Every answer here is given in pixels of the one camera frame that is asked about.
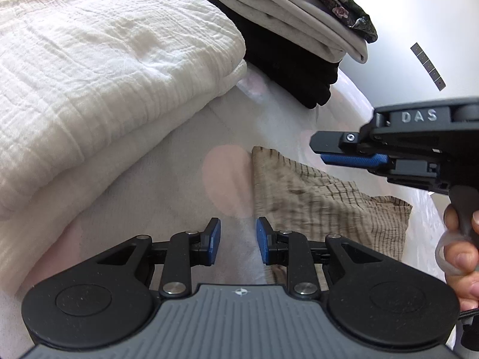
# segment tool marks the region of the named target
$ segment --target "black floral garment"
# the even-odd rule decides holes
[[[320,0],[327,10],[368,43],[378,40],[371,18],[354,0]]]

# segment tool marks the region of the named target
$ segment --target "blue gripper pad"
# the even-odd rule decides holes
[[[349,156],[336,154],[321,154],[321,159],[327,165],[346,166],[349,168],[374,169],[389,163],[389,157],[382,153],[373,156]]]
[[[210,244],[208,249],[209,262],[214,265],[216,260],[216,254],[218,253],[219,241],[221,240],[221,221],[218,220],[215,229],[210,235]]]
[[[256,220],[256,240],[258,241],[258,247],[260,248],[261,259],[264,264],[268,264],[268,235],[266,234],[260,219]]]

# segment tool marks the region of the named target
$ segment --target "black folded garment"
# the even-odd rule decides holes
[[[235,23],[246,43],[245,59],[291,93],[309,109],[331,97],[338,80],[338,63],[327,62],[288,39],[234,12],[219,0],[208,0]]]

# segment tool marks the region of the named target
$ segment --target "folded white blanket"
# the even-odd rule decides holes
[[[337,44],[322,33],[313,30],[288,11],[278,9],[278,5],[271,0],[219,1],[249,21],[288,39],[325,61],[336,63],[341,61],[346,54],[344,50],[340,50]]]
[[[0,288],[246,73],[206,0],[0,0]]]
[[[4,220],[62,171],[211,97],[245,53],[206,0],[0,0],[0,12]]]
[[[226,0],[220,1],[229,6]],[[360,38],[353,31],[342,25],[338,20],[326,12],[324,5],[319,0],[269,0],[269,3],[267,3],[267,0],[238,1],[251,8],[276,17],[321,42],[321,40],[311,33],[309,29],[305,30],[303,26],[306,25],[312,28],[315,33],[319,33],[322,37],[328,39],[328,41],[324,43],[326,46],[334,47],[336,50],[345,51],[360,63],[365,63],[367,61],[367,45],[365,40]],[[291,16],[296,20],[300,20],[303,25],[299,26],[293,24],[290,20]]]

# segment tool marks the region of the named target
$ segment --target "gray folded garment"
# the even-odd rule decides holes
[[[354,182],[282,156],[253,148],[254,215],[266,217],[275,231],[289,229],[308,240],[335,233],[401,260],[412,206],[391,196],[370,197]],[[266,267],[268,283],[285,283],[281,267]],[[327,284],[317,266],[320,285]]]

